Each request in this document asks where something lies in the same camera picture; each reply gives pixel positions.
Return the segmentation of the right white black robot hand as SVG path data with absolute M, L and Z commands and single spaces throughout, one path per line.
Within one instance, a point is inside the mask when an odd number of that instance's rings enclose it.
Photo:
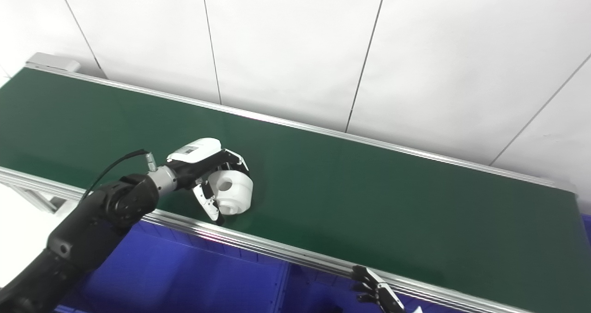
M 376 304 L 383 313 L 408 312 L 390 285 L 371 269 L 354 265 L 350 277 L 355 281 L 352 290 L 357 293 L 357 301 Z

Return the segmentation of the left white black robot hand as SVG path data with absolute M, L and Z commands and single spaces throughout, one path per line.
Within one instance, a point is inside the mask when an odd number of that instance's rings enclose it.
M 249 210 L 253 180 L 241 155 L 222 147 L 217 138 L 199 138 L 171 153 L 166 166 L 178 189 L 191 190 L 207 216 L 223 225 L 224 216 Z

